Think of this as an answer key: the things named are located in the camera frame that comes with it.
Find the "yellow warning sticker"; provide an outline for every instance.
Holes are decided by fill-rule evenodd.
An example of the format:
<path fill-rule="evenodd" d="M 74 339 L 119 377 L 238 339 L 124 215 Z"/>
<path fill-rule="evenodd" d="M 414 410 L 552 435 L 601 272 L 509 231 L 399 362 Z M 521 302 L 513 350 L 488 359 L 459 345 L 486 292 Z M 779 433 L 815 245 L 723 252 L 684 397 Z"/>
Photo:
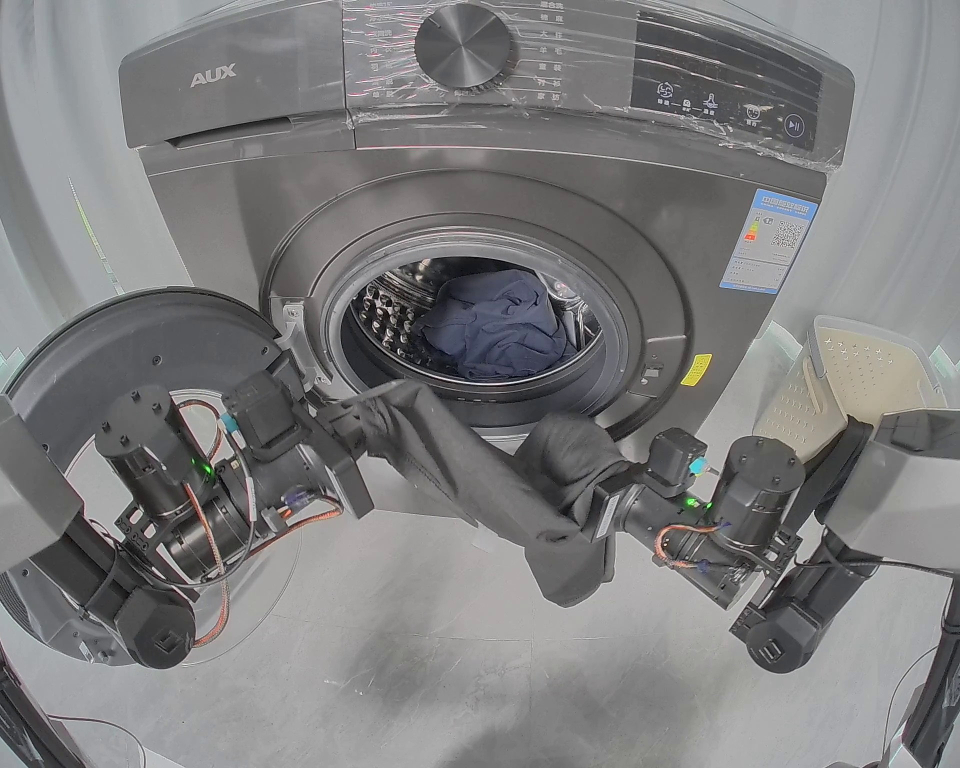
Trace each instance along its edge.
<path fill-rule="evenodd" d="M 686 372 L 681 385 L 684 387 L 696 387 L 700 383 L 700 379 L 704 377 L 704 373 L 707 372 L 707 368 L 710 367 L 710 360 L 713 359 L 711 354 L 695 354 L 693 356 L 693 365 L 690 366 L 690 370 Z"/>

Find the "play pause button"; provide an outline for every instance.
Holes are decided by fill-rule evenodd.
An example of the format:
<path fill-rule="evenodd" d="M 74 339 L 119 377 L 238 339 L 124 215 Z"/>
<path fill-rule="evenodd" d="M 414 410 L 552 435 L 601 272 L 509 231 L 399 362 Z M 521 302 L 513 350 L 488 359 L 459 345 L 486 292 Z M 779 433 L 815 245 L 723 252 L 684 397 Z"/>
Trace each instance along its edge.
<path fill-rule="evenodd" d="M 800 138 L 806 131 L 806 124 L 799 114 L 788 114 L 783 121 L 783 129 L 790 138 Z"/>

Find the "qr code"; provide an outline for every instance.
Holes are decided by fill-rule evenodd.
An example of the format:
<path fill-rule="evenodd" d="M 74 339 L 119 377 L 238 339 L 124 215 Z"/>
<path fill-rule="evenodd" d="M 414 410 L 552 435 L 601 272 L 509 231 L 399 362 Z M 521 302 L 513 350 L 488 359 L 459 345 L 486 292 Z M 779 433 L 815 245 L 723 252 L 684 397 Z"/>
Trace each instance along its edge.
<path fill-rule="evenodd" d="M 796 248 L 800 238 L 804 236 L 804 225 L 781 221 L 771 245 L 774 248 Z"/>

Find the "white plastic basket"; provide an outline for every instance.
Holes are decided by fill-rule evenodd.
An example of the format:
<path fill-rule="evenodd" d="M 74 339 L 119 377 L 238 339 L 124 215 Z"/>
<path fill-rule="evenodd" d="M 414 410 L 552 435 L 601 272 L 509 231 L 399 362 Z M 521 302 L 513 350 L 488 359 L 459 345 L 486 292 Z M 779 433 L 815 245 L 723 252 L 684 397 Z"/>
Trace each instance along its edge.
<path fill-rule="evenodd" d="M 933 365 L 914 341 L 819 315 L 754 434 L 782 440 L 807 461 L 846 427 L 847 416 L 876 426 L 883 414 L 947 405 Z"/>

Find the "dark gray fabric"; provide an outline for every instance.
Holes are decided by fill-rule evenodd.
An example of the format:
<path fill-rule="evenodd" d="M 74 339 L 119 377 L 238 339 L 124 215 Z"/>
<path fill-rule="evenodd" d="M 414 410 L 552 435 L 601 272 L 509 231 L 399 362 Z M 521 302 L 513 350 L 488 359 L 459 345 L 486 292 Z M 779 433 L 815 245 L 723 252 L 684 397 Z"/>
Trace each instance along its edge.
<path fill-rule="evenodd" d="M 523 270 L 457 277 L 414 325 L 463 378 L 514 378 L 542 373 L 575 349 L 557 321 L 546 288 Z"/>
<path fill-rule="evenodd" d="M 582 416 L 542 420 L 516 455 L 461 424 L 425 385 L 397 382 L 357 411 L 372 456 L 416 488 L 524 548 L 543 596 L 572 606 L 612 576 L 612 539 L 580 532 L 593 487 L 628 462 L 610 436 Z"/>

